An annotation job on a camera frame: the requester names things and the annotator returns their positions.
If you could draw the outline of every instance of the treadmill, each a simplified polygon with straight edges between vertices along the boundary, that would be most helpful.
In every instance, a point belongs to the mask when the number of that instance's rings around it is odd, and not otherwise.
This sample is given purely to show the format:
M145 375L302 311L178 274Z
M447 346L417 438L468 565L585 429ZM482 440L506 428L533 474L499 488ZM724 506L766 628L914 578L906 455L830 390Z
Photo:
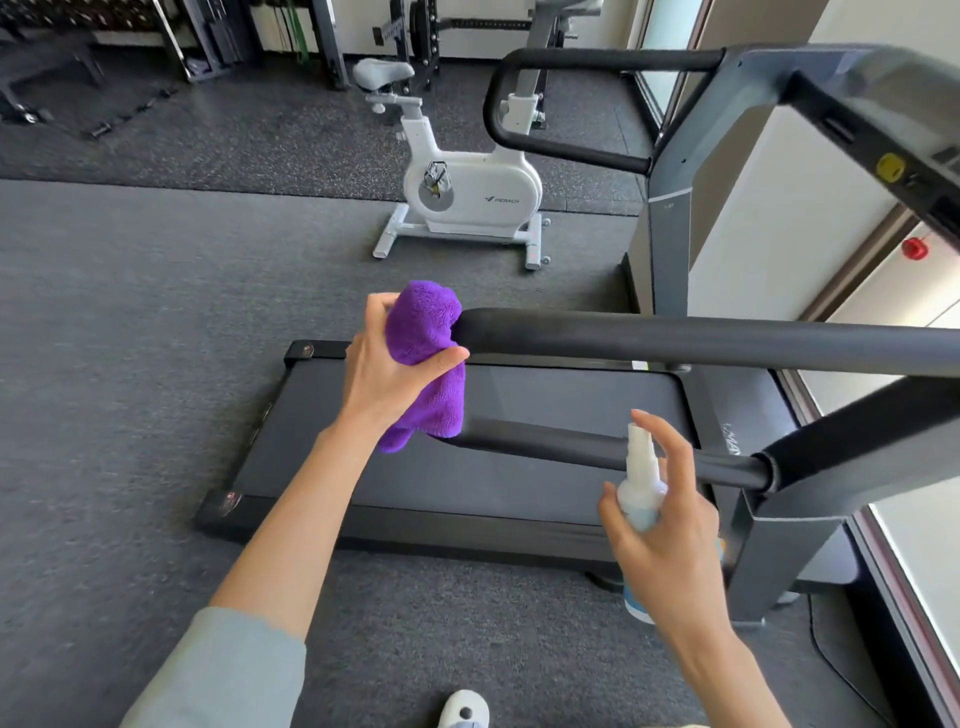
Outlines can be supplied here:
M502 86L528 68L704 77L653 155L634 158L504 130ZM463 431L447 440L418 432L398 453L376 452L339 546L615 578L596 503L602 482L623 476L629 409L639 407L696 448L727 543L731 618L761 624L785 593L857 578L850 514L960 474L960 332L686 316L693 175L744 109L768 104L792 107L960 251L953 67L880 46L515 51L484 106L498 144L646 179L624 261L643 315L464 311L453 329L471 351ZM236 540L254 532L337 414L347 345L290 346L276 399L230 482L204 498L199 528ZM901 378L798 426L783 370Z

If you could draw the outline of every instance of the floor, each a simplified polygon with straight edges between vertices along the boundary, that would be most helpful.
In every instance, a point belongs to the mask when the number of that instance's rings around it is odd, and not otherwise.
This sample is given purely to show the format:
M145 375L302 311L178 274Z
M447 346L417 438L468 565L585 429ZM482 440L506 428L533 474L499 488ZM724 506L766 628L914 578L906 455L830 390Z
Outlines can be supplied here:
M390 203L0 181L0 725L116 725L238 547L191 528L294 338L350 336L413 277L465 307L623 311L627 217L559 212L554 262L401 240ZM820 644L883 705L842 593ZM745 639L797 726L883 723L804 602ZM563 570L338 552L295 726L431 726L471 687L494 725L703 721L656 633Z
M95 51L108 83L92 87L76 64L17 87L55 124L0 124L0 178L176 189L400 200L406 144L396 120L374 114L357 88L330 91L290 59L190 86L153 49ZM487 64L448 62L425 99L441 148L489 151L481 109ZM99 141L84 132L131 113L161 88L171 99ZM626 82L613 74L551 73L547 129L534 134L643 156L649 145ZM542 208L636 215L636 176L531 156Z

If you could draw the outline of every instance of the towel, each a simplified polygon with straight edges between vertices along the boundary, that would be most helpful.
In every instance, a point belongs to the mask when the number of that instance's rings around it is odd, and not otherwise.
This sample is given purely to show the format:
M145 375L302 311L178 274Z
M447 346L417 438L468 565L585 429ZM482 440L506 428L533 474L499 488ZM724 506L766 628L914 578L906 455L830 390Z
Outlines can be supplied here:
M411 280L387 314L387 349L400 364L420 364L435 353L456 346L450 327L463 307L457 295L430 280ZM453 437L464 426L467 366L458 364L426 385L410 408L380 438L382 452L396 452L415 429L435 437Z

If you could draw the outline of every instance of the forearm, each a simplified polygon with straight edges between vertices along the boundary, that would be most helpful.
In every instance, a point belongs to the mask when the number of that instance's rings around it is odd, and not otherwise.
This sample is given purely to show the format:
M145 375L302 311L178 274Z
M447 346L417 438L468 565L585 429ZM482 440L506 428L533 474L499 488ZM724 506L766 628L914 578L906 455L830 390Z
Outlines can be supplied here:
M320 434L210 606L260 617L305 639L350 496L377 438L375 428L352 419Z
M712 728L789 728L756 658L732 630L671 643Z

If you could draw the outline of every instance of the light blue sleeve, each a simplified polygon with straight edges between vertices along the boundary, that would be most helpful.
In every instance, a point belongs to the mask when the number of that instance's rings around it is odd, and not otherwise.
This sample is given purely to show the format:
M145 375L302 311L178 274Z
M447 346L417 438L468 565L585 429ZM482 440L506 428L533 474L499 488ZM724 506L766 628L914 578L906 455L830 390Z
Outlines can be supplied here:
M193 618L121 728L290 725L305 662L306 646L263 619L207 607Z

